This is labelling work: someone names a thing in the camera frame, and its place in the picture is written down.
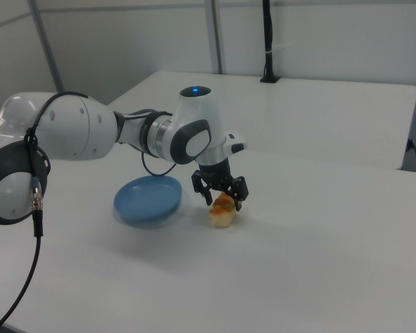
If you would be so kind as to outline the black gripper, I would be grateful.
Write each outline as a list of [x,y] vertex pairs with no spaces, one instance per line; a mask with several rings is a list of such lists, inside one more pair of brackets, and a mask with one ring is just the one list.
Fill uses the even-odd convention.
[[215,165],[201,165],[191,176],[195,193],[201,194],[207,205],[213,203],[211,190],[226,193],[234,200],[235,210],[239,212],[243,201],[248,197],[248,186],[243,176],[231,175],[228,158]]

